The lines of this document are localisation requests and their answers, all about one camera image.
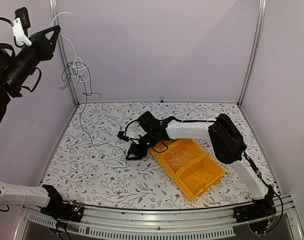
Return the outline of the aluminium front rail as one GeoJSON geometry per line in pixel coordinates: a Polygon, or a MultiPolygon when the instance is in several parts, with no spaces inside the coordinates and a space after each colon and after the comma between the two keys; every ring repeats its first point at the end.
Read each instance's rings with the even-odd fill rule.
{"type": "Polygon", "coordinates": [[[67,231],[56,227],[54,219],[32,207],[24,207],[15,240],[23,239],[102,239],[102,240],[304,240],[292,197],[274,199],[277,226],[259,235],[251,232],[257,220],[237,222],[235,206],[179,210],[131,210],[86,206],[80,222],[67,221],[67,231]]]}

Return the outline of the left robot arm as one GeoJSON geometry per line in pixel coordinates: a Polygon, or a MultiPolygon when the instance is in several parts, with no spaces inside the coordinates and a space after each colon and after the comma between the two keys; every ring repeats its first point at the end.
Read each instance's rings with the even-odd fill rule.
{"type": "MultiPolygon", "coordinates": [[[[16,54],[7,43],[0,43],[0,124],[12,98],[20,98],[21,89],[28,76],[40,62],[53,58],[60,34],[59,25],[39,31],[29,37],[30,46],[16,54]]],[[[8,184],[0,181],[0,206],[36,206],[41,213],[62,217],[66,205],[59,192],[51,185],[37,187],[8,184]]]]}

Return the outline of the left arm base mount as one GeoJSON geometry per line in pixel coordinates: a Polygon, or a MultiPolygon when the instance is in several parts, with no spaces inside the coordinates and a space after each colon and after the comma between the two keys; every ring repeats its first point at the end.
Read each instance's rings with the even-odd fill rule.
{"type": "Polygon", "coordinates": [[[67,220],[80,223],[84,213],[85,204],[76,200],[64,201],[61,194],[52,186],[44,184],[49,202],[45,207],[39,207],[40,212],[55,220],[67,220]]]}

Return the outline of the right rear aluminium post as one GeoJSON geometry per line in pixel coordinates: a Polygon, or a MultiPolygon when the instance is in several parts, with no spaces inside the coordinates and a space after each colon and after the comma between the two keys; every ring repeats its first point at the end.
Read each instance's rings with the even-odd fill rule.
{"type": "Polygon", "coordinates": [[[256,20],[256,25],[255,25],[255,31],[254,31],[254,38],[252,42],[252,47],[250,51],[250,56],[248,60],[248,64],[246,67],[245,71],[245,76],[243,80],[243,84],[241,87],[241,92],[238,97],[237,105],[242,108],[245,98],[248,92],[248,88],[250,85],[252,73],[254,70],[259,46],[260,46],[260,41],[261,41],[261,36],[263,32],[263,27],[264,27],[264,21],[265,21],[265,14],[266,14],[266,7],[267,7],[267,1],[266,0],[259,0],[258,2],[258,12],[257,12],[257,20],[256,20]]]}

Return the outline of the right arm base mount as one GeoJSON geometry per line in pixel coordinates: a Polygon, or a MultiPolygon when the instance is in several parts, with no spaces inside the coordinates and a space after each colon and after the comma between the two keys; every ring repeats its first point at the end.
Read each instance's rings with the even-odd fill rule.
{"type": "Polygon", "coordinates": [[[273,201],[274,195],[270,192],[263,199],[253,199],[249,205],[236,206],[233,209],[233,218],[237,223],[255,221],[249,224],[251,232],[256,235],[266,234],[277,213],[273,201]]]}

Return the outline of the floral table cloth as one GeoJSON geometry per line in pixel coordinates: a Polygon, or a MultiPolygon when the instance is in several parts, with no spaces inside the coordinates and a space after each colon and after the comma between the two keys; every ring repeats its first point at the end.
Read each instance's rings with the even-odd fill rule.
{"type": "Polygon", "coordinates": [[[54,186],[66,200],[112,208],[194,209],[250,201],[247,187],[227,165],[223,166],[225,175],[220,182],[190,202],[150,156],[126,161],[129,144],[117,134],[125,127],[138,132],[140,127],[133,120],[146,111],[158,119],[175,116],[180,120],[207,120],[227,114],[242,133],[247,154],[259,167],[265,181],[275,184],[268,163],[237,105],[192,102],[80,105],[49,163],[43,183],[54,186]]]}

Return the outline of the aluminium post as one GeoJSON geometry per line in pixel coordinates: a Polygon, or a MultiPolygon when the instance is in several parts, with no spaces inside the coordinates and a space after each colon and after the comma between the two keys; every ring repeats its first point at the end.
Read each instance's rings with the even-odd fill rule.
{"type": "Polygon", "coordinates": [[[260,46],[260,41],[261,41],[261,36],[263,32],[263,27],[264,27],[264,21],[265,21],[265,14],[266,14],[266,7],[267,7],[267,1],[266,0],[259,0],[258,2],[258,12],[257,12],[257,20],[256,20],[256,25],[255,25],[255,31],[254,31],[254,38],[252,42],[252,47],[250,51],[250,56],[248,60],[248,64],[246,67],[245,71],[245,76],[243,80],[243,84],[241,87],[241,92],[238,97],[237,105],[242,108],[245,98],[248,92],[248,88],[250,85],[252,73],[254,70],[259,46],[260,46]]]}
{"type": "MultiPolygon", "coordinates": [[[[49,0],[49,10],[51,14],[51,19],[54,25],[60,25],[59,21],[59,11],[57,0],[49,0]]],[[[57,49],[58,54],[62,66],[62,74],[61,74],[61,81],[63,82],[63,85],[60,87],[60,89],[68,90],[72,99],[72,102],[77,107],[79,105],[76,89],[74,87],[74,84],[72,82],[72,77],[69,75],[70,70],[68,69],[68,59],[65,51],[64,41],[61,34],[59,34],[58,40],[57,40],[57,49]]]]}

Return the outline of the yellow three-compartment bin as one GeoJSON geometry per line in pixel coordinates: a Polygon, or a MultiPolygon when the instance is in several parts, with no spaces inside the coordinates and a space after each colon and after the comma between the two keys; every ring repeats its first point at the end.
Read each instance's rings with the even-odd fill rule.
{"type": "Polygon", "coordinates": [[[192,139],[162,140],[148,151],[190,202],[226,174],[192,139]]]}

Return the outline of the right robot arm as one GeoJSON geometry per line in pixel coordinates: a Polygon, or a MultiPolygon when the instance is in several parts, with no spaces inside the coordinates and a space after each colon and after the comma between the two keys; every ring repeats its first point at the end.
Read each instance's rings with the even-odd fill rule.
{"type": "Polygon", "coordinates": [[[247,153],[242,133],[231,118],[221,113],[214,119],[178,119],[169,116],[156,118],[146,111],[129,122],[117,134],[119,139],[131,142],[128,158],[140,160],[148,149],[161,141],[194,140],[206,142],[212,148],[216,160],[231,167],[243,181],[254,203],[250,213],[261,218],[270,210],[270,203],[276,196],[261,170],[247,153]]]}

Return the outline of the left rear aluminium post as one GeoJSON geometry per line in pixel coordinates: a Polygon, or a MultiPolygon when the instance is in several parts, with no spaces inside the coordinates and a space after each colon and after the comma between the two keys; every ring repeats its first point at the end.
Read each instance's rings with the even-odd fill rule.
{"type": "MultiPolygon", "coordinates": [[[[51,14],[51,19],[54,25],[60,25],[59,21],[59,11],[57,0],[49,0],[49,10],[51,14]]],[[[61,34],[59,34],[58,40],[57,40],[57,49],[58,54],[62,66],[62,74],[61,74],[61,81],[63,82],[63,85],[60,87],[60,89],[68,90],[72,99],[72,102],[77,107],[79,105],[76,89],[74,87],[74,84],[72,82],[72,77],[69,75],[70,70],[68,69],[68,59],[65,51],[64,41],[61,34]]]]}

